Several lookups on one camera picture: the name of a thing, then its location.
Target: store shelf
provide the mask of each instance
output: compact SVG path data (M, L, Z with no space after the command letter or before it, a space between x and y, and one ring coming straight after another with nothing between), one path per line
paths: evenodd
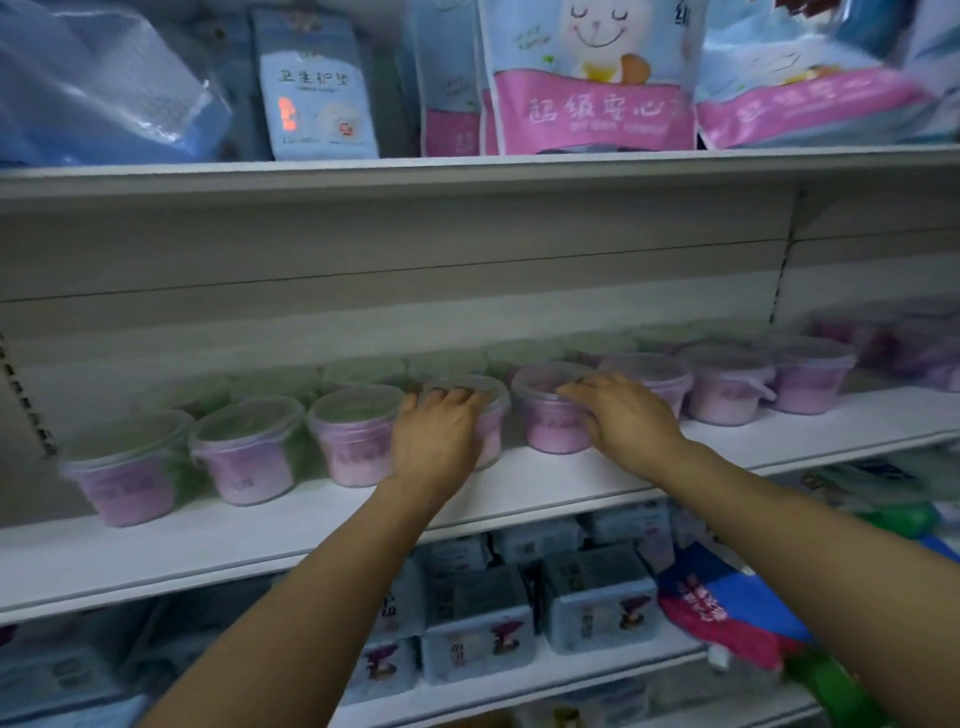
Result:
M537 658L527 667L451 685L430 686L420 680L409 692L340 708L330 728L426 728L704 656L699 642L666 620L649 642L583 655L558 655L541 637Z
M644 720L635 728L777 728L821 712L804 688L784 685Z
M370 198L435 194L597 188L626 178L709 182L737 176L809 179L838 173L931 170L960 165L956 145L834 147L727 152L616 153L531 157L378 159L373 161L248 162L24 169L0 172L0 211L98 200L166 206L197 195L241 202Z
M764 411L744 427L684 423L684 431L766 475L960 437L958 404L960 395L904 387L844 397L819 417ZM0 623L289 569L369 494L318 480L251 508L204 499L134 528L106 528L92 516L4 528ZM560 457L509 449L494 467L470 479L423 539L660 495L593 450Z

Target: cartoon cat face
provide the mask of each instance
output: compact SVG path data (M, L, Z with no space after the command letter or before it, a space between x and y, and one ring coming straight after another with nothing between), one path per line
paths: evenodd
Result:
M637 52L652 20L649 0L564 0L560 35L580 61L617 66Z

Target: sanitary pad package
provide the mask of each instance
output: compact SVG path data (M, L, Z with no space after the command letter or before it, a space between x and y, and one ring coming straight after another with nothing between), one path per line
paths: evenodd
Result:
M254 9L270 144L279 161L379 157L363 63L349 20Z
M475 0L413 0L414 56L420 87L420 153L476 157L480 100L474 65Z
M651 639L660 622L657 585L629 546L543 561L546 635L568 655Z
M501 154L694 149L703 0L478 0Z
M517 567L435 578L429 604L421 644L423 677L431 685L533 662L534 615Z

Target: clear plastic lid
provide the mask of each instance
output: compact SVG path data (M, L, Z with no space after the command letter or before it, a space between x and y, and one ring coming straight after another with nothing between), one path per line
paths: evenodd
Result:
M606 356L611 353L632 352L636 348L633 336L609 331L581 331L560 336L557 342L567 356L576 353Z
M190 430L190 449L231 450L279 440L303 420L303 405L291 397L257 397L207 415Z
M316 367L291 366L244 372L231 377L233 395L239 400L253 397L293 397L300 399L320 394L320 374Z
M523 399L569 401L557 394L557 388L596 373L597 370L592 367L565 361L532 364L523 367L514 375L510 388L515 395Z
M60 450L65 471L93 471L136 460L166 448L186 444L193 418L171 410L130 417L85 429Z
M492 376L443 376L437 379L431 379L423 385L420 401L423 401L434 389L445 389L449 392L451 389L457 389L458 387L471 389L474 392L490 392L493 394L493 400L487 405L484 414L510 409L510 392L507 390L507 386Z
M338 387L401 381L406 375L406 364L396 356L356 356L324 367L324 381Z
M148 413L181 409L199 414L222 407L229 401L230 382L225 375L200 375L144 390L133 400L133 411Z
M648 387L689 386L693 375L683 362L662 353L612 354L600 362L601 372L619 372Z
M487 355L479 349L450 349L415 353L409 357L408 372L414 381L441 376L479 374L487 371Z
M396 418L403 397L403 390L389 384L340 389L314 402L310 426L324 435L380 426Z

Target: product package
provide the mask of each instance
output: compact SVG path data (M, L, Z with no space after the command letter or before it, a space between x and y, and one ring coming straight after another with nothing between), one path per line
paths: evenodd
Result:
M562 655L653 638L657 584L626 545L559 554L543 561L545 632Z
M411 3L423 157L476 157L480 153L480 99L473 59L474 2Z
M0 628L0 721L123 696L154 607L138 601Z
M696 148L702 0L478 0L501 154Z
M533 609L517 567L434 578L428 601L421 645L423 677L430 685L533 662Z
M577 520L568 516L494 531L493 551L505 564L525 565L556 553L576 551L586 536Z
M349 20L263 8L253 9L252 19L274 158L379 158Z
M711 30L696 93L710 149L891 144L920 129L934 104L908 76L810 32L786 7Z

